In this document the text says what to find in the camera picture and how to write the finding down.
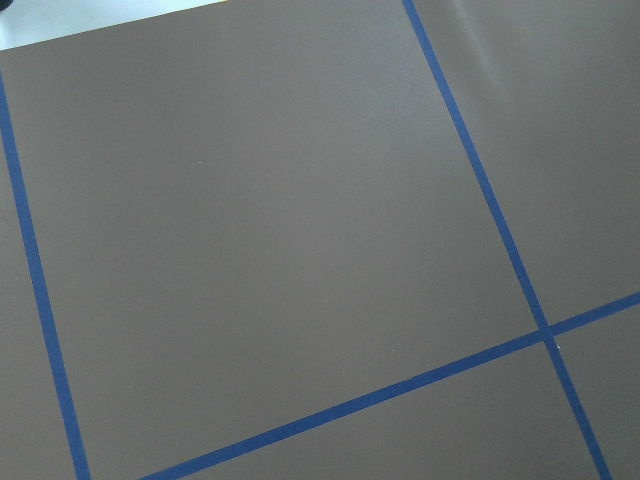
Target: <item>gray floor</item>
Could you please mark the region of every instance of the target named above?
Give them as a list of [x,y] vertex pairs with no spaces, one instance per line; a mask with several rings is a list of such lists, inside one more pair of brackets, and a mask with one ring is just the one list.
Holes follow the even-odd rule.
[[[637,293],[640,9],[416,4],[549,323]],[[400,0],[231,1],[0,68],[92,478],[536,330]],[[0,181],[0,476],[70,479]],[[639,308],[558,338],[616,479]],[[189,478],[605,478],[537,342]]]

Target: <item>blue tape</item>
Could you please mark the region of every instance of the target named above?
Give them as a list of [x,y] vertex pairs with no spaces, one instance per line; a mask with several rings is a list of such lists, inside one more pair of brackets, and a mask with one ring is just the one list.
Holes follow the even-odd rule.
[[64,367],[62,351],[60,349],[60,341],[56,331],[56,324],[53,318],[51,302],[49,301],[49,293],[47,292],[47,284],[45,282],[44,270],[40,260],[40,252],[38,250],[38,242],[36,233],[31,220],[31,210],[27,199],[27,191],[22,178],[22,169],[20,168],[20,159],[18,157],[18,149],[16,148],[13,136],[13,127],[11,125],[11,117],[9,115],[9,105],[4,89],[4,81],[0,74],[0,130],[2,131],[2,141],[4,142],[4,152],[7,160],[7,168],[9,170],[9,178],[13,188],[13,198],[18,213],[18,221],[20,223],[20,231],[22,232],[22,241],[24,243],[24,251],[27,256],[29,265],[29,274],[31,275],[31,284],[33,285],[33,293],[38,307],[40,316],[40,325],[44,335],[44,343],[49,356],[49,364],[53,381],[58,395],[58,403],[62,412],[62,419],[67,433],[67,441],[71,450],[73,466],[75,468],[78,480],[90,480],[89,465],[80,435],[80,427],[76,416],[76,410],[71,397],[71,389],[67,379],[67,372]]
[[580,426],[582,436],[584,437],[587,447],[589,448],[589,452],[591,453],[591,457],[596,466],[596,469],[598,470],[598,473],[600,474],[600,478],[602,480],[608,480],[611,478],[611,473],[609,472],[607,463],[604,459],[604,456],[602,455],[602,451],[600,450],[600,446],[598,445],[598,441],[596,440],[595,433],[591,428],[589,418],[587,417],[587,414],[582,407],[582,403],[580,402],[580,398],[578,397],[578,392],[573,385],[562,355],[560,355],[558,345],[556,344],[556,341],[553,337],[553,333],[551,331],[549,323],[545,318],[542,306],[540,305],[538,296],[536,295],[533,284],[531,283],[531,279],[529,278],[529,274],[527,273],[522,258],[520,257],[516,242],[513,239],[511,231],[509,230],[509,226],[507,225],[507,221],[504,217],[504,214],[502,213],[502,209],[500,208],[498,199],[496,198],[496,195],[493,192],[493,188],[491,187],[491,183],[489,182],[489,177],[487,176],[484,166],[480,161],[480,157],[478,155],[476,147],[473,144],[473,140],[471,139],[469,130],[467,129],[464,119],[462,118],[462,114],[460,113],[458,104],[453,96],[451,88],[449,87],[447,79],[440,66],[440,62],[438,61],[435,50],[433,49],[424,25],[420,20],[420,16],[416,11],[413,0],[403,0],[402,3],[404,4],[407,15],[409,16],[409,20],[416,34],[416,37],[418,38],[425,59],[429,64],[431,73],[433,74],[436,84],[438,85],[438,89],[440,90],[447,109],[449,110],[451,119],[453,120],[456,130],[458,131],[460,141],[464,146],[469,162],[471,163],[471,167],[473,168],[473,172],[478,183],[480,184],[482,194],[484,195],[485,201],[487,202],[489,210],[491,211],[493,220],[496,224],[496,227],[498,228],[498,232],[500,233],[500,237],[502,238],[502,243],[507,250],[509,259],[511,260],[511,265],[513,266],[513,270],[518,277],[520,287],[522,288],[524,296],[527,299],[527,303],[529,304],[529,309],[533,314],[533,318],[535,319],[535,322],[538,326],[538,330],[542,334],[547,352],[549,353],[558,378],[560,379],[567,400],[571,405],[573,414],[578,422],[578,425]]
[[594,308],[588,312],[581,313],[551,325],[551,331],[554,335],[562,335],[570,330],[582,327],[583,325],[595,322],[596,320],[600,320],[601,318],[608,317],[609,315],[613,315],[636,305],[640,305],[640,292],[619,298],[618,300],[614,300],[613,302],[602,305],[601,307]]
[[388,387],[381,388],[375,392],[354,398],[348,402],[341,403],[321,412],[309,415],[308,417],[301,418],[281,427],[261,433],[255,437],[247,438],[246,440],[234,443],[228,447],[193,458],[160,472],[152,473],[151,475],[143,477],[141,480],[175,480],[186,477],[187,475],[204,470],[205,468],[213,467],[219,463],[245,455],[254,450],[258,450],[259,448],[266,447],[267,445],[271,445],[312,428],[324,425],[325,423],[332,422],[338,418],[345,417],[360,410],[364,410],[365,408],[369,408],[373,405],[377,405],[400,395],[404,395],[405,393],[417,390],[418,388],[422,388],[453,375],[457,375],[458,373],[477,367],[478,365],[504,357],[518,350],[540,343],[541,341],[542,335],[540,332],[523,335],[495,347],[483,350],[482,352],[465,357],[461,360],[457,360],[434,370],[422,373],[410,378],[409,380],[389,385]]

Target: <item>gray surface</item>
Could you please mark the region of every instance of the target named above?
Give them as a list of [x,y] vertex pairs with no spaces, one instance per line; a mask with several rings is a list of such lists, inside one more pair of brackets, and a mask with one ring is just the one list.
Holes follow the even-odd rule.
[[416,4],[549,320],[640,290],[640,3]]
[[0,50],[224,0],[15,0],[0,13]]
[[640,308],[563,335],[562,353],[613,478],[640,472]]
[[399,2],[194,12],[0,55],[96,478],[534,326]]
[[0,266],[0,478],[73,478],[4,156]]
[[538,345],[190,478],[595,480],[598,475]]

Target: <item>blue painter's tape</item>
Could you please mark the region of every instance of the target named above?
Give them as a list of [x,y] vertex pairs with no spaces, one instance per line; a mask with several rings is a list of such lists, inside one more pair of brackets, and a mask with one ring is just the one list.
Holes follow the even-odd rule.
[[602,305],[601,307],[594,308],[593,310],[589,310],[551,325],[551,331],[554,335],[561,335],[570,330],[582,327],[583,325],[595,322],[596,320],[600,320],[601,318],[608,317],[609,315],[613,315],[636,305],[640,305],[640,292],[619,298],[618,300],[614,300],[613,302]]
[[20,231],[22,233],[22,241],[24,243],[24,251],[27,256],[29,265],[29,274],[31,275],[31,284],[33,285],[33,293],[38,307],[40,316],[40,324],[44,335],[44,343],[49,356],[49,364],[53,381],[58,395],[58,402],[62,412],[62,419],[67,433],[67,441],[71,450],[73,466],[75,468],[77,480],[90,480],[89,465],[80,435],[80,427],[76,416],[76,410],[71,397],[71,389],[67,379],[67,372],[64,367],[62,351],[60,349],[60,341],[56,331],[56,324],[53,318],[51,302],[49,301],[49,293],[47,292],[47,284],[44,277],[44,270],[40,260],[40,252],[38,250],[38,242],[36,233],[31,220],[31,210],[27,199],[27,191],[22,178],[22,169],[20,168],[20,159],[18,157],[18,149],[16,147],[15,138],[13,136],[13,127],[11,125],[11,117],[9,115],[9,105],[4,89],[4,81],[0,75],[0,130],[2,130],[2,141],[4,143],[4,152],[7,160],[7,168],[9,170],[9,178],[13,188],[13,198],[18,213],[18,221],[20,223]]
[[596,440],[595,433],[591,427],[589,422],[589,418],[582,407],[582,403],[580,402],[580,398],[578,393],[573,385],[571,377],[569,375],[569,371],[564,363],[562,355],[560,355],[560,351],[558,349],[558,345],[553,337],[553,333],[545,318],[544,312],[540,305],[540,301],[538,300],[538,296],[533,288],[533,284],[531,283],[531,279],[529,278],[529,274],[524,266],[524,262],[520,257],[520,253],[518,252],[518,248],[516,246],[516,242],[513,239],[511,231],[509,230],[509,226],[507,225],[507,221],[502,213],[502,209],[500,208],[500,204],[498,203],[498,199],[493,192],[493,188],[491,187],[491,183],[489,182],[489,177],[480,161],[480,157],[476,150],[475,145],[473,144],[473,140],[471,139],[471,135],[469,134],[469,130],[462,118],[462,114],[460,113],[460,109],[458,108],[458,104],[453,96],[453,92],[449,87],[447,79],[444,75],[442,67],[440,66],[440,62],[436,56],[435,50],[429,40],[427,32],[420,20],[420,16],[416,10],[416,7],[413,3],[413,0],[403,0],[403,4],[413,30],[418,38],[418,42],[420,43],[420,47],[422,48],[422,52],[424,53],[425,59],[429,64],[429,68],[431,69],[431,73],[435,78],[436,84],[444,102],[449,110],[449,114],[451,115],[451,119],[455,125],[456,130],[458,131],[458,136],[460,137],[460,141],[464,146],[464,150],[467,154],[471,167],[473,168],[473,172],[476,176],[478,183],[480,184],[480,189],[482,190],[482,194],[484,195],[485,201],[491,211],[491,215],[493,220],[498,228],[498,232],[500,237],[502,238],[502,243],[504,244],[507,253],[509,255],[509,259],[511,260],[511,265],[513,266],[513,270],[520,282],[520,287],[524,293],[525,298],[527,299],[527,303],[529,304],[529,309],[533,314],[533,318],[538,326],[538,330],[542,334],[542,338],[544,344],[547,348],[547,352],[549,353],[549,357],[553,363],[553,366],[556,370],[558,378],[560,379],[560,383],[562,384],[562,388],[565,392],[567,400],[571,405],[571,409],[573,410],[573,414],[580,426],[580,430],[582,431],[582,436],[585,439],[587,447],[589,448],[589,452],[591,453],[591,457],[593,462],[600,474],[600,478],[602,480],[611,479],[611,473],[609,472],[609,468],[605,461],[604,456],[602,455],[602,451]]
[[219,463],[253,452],[254,450],[266,447],[312,428],[319,427],[320,425],[332,422],[338,418],[345,417],[360,410],[364,410],[365,408],[377,405],[400,395],[404,395],[405,393],[413,390],[417,390],[418,388],[438,382],[439,380],[457,375],[465,370],[477,367],[478,365],[504,357],[510,353],[530,347],[536,343],[540,343],[541,341],[542,335],[540,332],[523,335],[514,340],[510,340],[487,350],[483,350],[482,352],[465,357],[461,360],[457,360],[434,370],[422,373],[410,378],[409,380],[381,388],[375,392],[368,393],[361,397],[354,398],[353,400],[349,400],[348,402],[314,413],[308,417],[287,423],[286,425],[261,433],[255,437],[247,438],[241,442],[234,443],[233,445],[215,450],[200,457],[187,460],[186,462],[160,472],[152,473],[151,475],[143,477],[141,480],[175,480],[186,477],[187,475],[204,470],[205,468],[213,467]]

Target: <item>white surface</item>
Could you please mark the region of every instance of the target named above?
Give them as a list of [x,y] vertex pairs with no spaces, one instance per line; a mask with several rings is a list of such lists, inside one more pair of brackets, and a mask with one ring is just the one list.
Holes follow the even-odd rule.
[[0,50],[224,0],[14,0],[0,12]]

